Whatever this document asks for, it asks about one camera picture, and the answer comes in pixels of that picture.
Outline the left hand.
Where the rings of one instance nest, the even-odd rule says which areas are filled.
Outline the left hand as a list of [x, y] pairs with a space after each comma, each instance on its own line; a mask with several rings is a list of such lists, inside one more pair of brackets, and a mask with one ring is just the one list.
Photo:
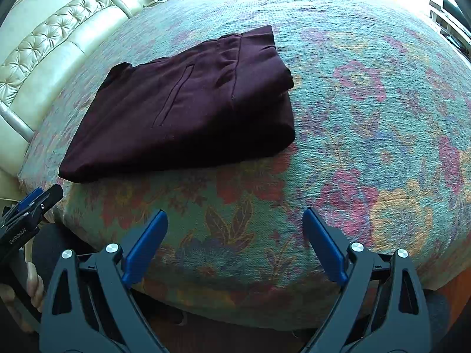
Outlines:
[[[28, 294], [32, 306], [39, 312], [42, 312], [45, 298], [44, 281], [42, 277], [37, 274], [36, 267], [32, 262], [25, 262], [23, 266], [26, 269], [26, 278], [22, 280], [21, 283], [25, 286], [26, 293]], [[34, 328], [27, 322], [14, 304], [15, 298], [15, 291], [9, 285], [1, 283], [1, 300], [10, 315], [13, 317], [13, 320], [23, 332], [34, 332]]]

